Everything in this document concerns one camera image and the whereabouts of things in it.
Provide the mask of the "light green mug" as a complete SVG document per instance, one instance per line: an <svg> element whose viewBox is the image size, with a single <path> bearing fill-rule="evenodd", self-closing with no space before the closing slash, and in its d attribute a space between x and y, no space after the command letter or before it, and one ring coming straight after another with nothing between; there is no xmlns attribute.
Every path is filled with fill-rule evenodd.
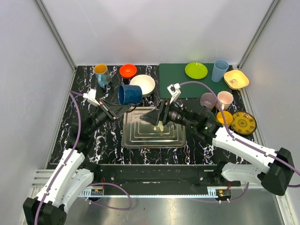
<svg viewBox="0 0 300 225"><path fill-rule="evenodd" d="M154 130L160 130L161 132L163 132L164 131L164 125L161 121L159 121L158 124L155 125L153 129Z"/></svg>

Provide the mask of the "dark blue mug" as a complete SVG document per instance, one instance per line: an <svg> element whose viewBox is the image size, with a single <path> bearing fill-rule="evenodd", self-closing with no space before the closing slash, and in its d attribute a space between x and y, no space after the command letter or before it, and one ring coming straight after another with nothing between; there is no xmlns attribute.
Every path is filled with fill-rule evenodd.
<svg viewBox="0 0 300 225"><path fill-rule="evenodd" d="M143 93L138 85L120 85L118 88L119 104L129 111L131 105L137 106L142 102Z"/></svg>

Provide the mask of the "blue mug yellow inside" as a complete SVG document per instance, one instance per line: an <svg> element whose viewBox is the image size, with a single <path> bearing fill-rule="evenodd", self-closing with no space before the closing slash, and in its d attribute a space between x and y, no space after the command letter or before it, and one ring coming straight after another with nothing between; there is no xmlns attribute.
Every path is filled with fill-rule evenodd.
<svg viewBox="0 0 300 225"><path fill-rule="evenodd" d="M101 88L104 88L111 82L111 77L107 65L98 64L94 67L94 74L97 77L98 84Z"/></svg>

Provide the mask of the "translucent purple cup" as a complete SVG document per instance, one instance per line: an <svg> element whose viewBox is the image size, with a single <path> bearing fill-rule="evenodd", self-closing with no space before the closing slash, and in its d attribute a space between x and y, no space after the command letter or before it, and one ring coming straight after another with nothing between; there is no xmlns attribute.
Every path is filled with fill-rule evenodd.
<svg viewBox="0 0 300 225"><path fill-rule="evenodd" d="M206 110L211 111L216 104L217 100L212 93L204 93L200 99L200 105L206 107Z"/></svg>

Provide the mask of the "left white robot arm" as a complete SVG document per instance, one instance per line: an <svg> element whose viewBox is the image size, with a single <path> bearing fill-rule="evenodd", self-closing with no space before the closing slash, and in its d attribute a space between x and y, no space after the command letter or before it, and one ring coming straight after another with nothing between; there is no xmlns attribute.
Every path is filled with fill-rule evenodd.
<svg viewBox="0 0 300 225"><path fill-rule="evenodd" d="M93 134L107 121L115 121L129 110L127 105L96 103L96 111L78 121L77 131L70 137L70 148L64 150L53 174L34 198L23 203L29 225L63 225L67 212L79 194L89 185L101 181L100 166L85 161L93 144Z"/></svg>

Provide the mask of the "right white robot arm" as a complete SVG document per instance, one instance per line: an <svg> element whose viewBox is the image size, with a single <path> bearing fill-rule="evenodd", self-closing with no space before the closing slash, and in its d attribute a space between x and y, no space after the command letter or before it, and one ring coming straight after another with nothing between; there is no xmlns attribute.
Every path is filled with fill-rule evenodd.
<svg viewBox="0 0 300 225"><path fill-rule="evenodd" d="M283 196L294 174L291 152L285 148L270 149L245 139L217 122L212 112L201 107L189 111L178 103L162 100L158 106L140 116L154 126L169 122L190 128L201 142L227 150L248 161L247 165L221 163L213 173L214 183L223 186L229 181L243 181L261 186L272 194Z"/></svg>

